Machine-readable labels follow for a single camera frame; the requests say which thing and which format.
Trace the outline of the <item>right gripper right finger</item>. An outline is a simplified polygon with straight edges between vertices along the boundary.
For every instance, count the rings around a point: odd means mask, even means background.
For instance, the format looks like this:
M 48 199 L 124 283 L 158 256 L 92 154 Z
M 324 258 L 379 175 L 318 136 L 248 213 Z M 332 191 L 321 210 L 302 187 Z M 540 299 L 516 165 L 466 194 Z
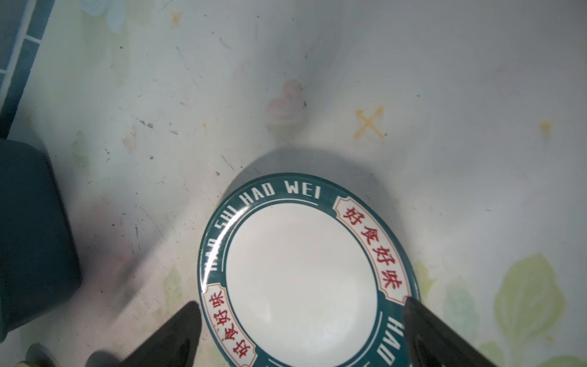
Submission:
M 415 298 L 406 300 L 403 322 L 412 366 L 495 367 Z

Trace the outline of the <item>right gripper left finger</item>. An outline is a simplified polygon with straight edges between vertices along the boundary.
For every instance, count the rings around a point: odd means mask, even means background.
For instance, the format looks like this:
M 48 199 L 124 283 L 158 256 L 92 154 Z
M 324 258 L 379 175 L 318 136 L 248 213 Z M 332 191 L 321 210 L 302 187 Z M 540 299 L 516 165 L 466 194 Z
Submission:
M 190 301 L 119 366 L 193 366 L 201 332 L 200 307 Z

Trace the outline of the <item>teal plastic bin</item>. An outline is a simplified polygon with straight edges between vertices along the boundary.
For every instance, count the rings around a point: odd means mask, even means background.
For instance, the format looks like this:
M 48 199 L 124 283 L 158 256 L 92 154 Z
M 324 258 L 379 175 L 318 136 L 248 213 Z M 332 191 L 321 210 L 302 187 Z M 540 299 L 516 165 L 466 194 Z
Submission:
M 69 300 L 82 282 L 70 223 L 46 157 L 1 142 L 1 338 Z

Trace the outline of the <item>green rimmed white plate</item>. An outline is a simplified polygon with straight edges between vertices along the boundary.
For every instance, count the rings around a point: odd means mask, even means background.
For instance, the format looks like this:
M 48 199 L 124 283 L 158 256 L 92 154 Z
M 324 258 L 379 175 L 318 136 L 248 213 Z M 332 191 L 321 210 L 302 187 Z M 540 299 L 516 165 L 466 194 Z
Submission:
M 385 221 L 320 177 L 270 174 L 206 226 L 200 304 L 231 366 L 408 366 L 402 320 L 420 292 Z

